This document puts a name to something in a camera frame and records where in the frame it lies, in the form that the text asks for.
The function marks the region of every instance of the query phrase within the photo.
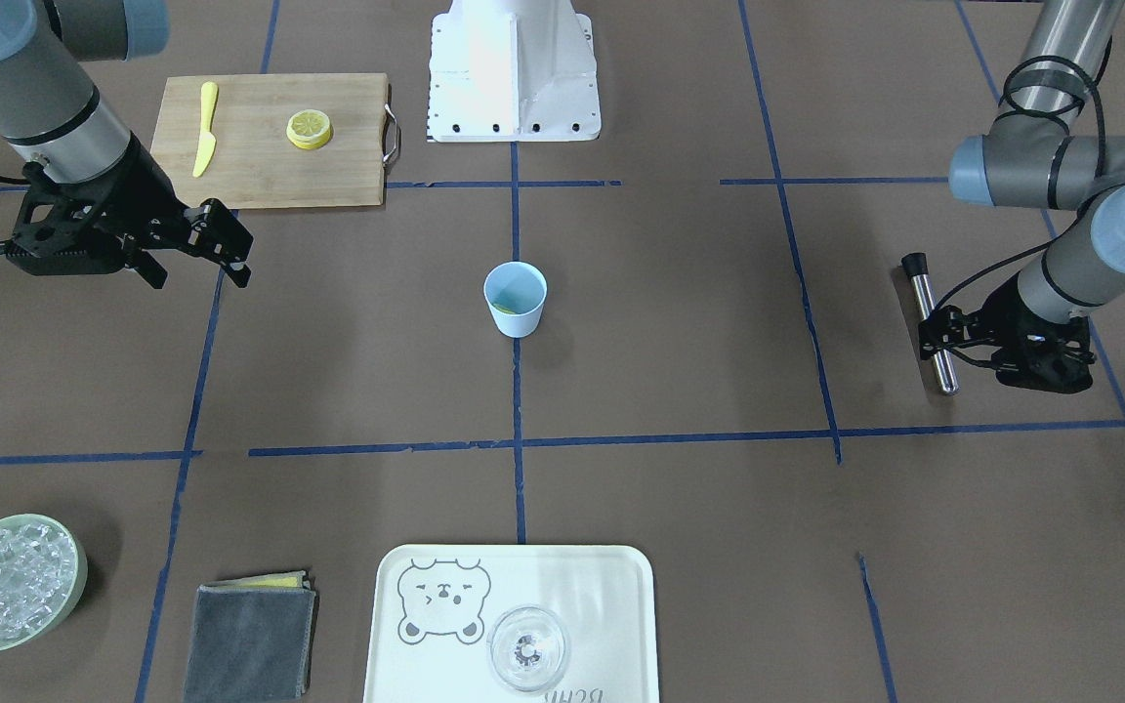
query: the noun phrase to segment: yellow object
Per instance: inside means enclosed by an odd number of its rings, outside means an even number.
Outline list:
[[[307,571],[264,574],[262,577],[218,580],[206,586],[207,588],[308,588]]]
[[[332,120],[322,111],[303,110],[289,117],[285,136],[299,148],[318,148],[332,138]]]
[[[219,85],[206,81],[202,84],[202,125],[197,133],[197,156],[194,159],[194,178],[200,177],[215,155],[215,134],[212,133],[212,120],[215,117],[215,99],[219,96]]]

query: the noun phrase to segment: white paper cup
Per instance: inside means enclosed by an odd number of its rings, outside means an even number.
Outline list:
[[[506,336],[532,334],[541,322],[541,307],[549,286],[537,267],[524,262],[505,262],[485,278],[485,303],[497,330]]]

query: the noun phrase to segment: folded cloth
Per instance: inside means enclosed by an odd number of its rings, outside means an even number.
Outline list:
[[[315,592],[304,571],[197,589],[184,703],[263,703],[307,693]]]

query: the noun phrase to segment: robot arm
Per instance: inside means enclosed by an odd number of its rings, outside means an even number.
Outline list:
[[[970,204],[1077,210],[1079,218],[981,310],[935,307],[919,326],[924,360],[937,352],[997,348],[1006,386],[1077,393],[1091,386],[1086,317],[1125,292],[1125,137],[1106,138],[1098,76],[1122,0],[1046,0],[1025,60],[1005,81],[984,137],[969,137],[951,164],[954,196]],[[1097,137],[1070,126],[1098,102]]]
[[[168,277],[148,253],[176,249],[250,277],[253,236],[219,200],[187,208],[76,63],[158,53],[162,0],[0,0],[0,134],[30,187],[1,253],[35,276],[129,269]]]

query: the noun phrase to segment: white tray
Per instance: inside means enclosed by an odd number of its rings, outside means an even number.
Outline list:
[[[566,670],[548,690],[515,691],[490,663],[495,624],[523,605],[566,629]],[[363,703],[423,700],[657,703],[648,560],[631,547],[394,549],[376,574]]]

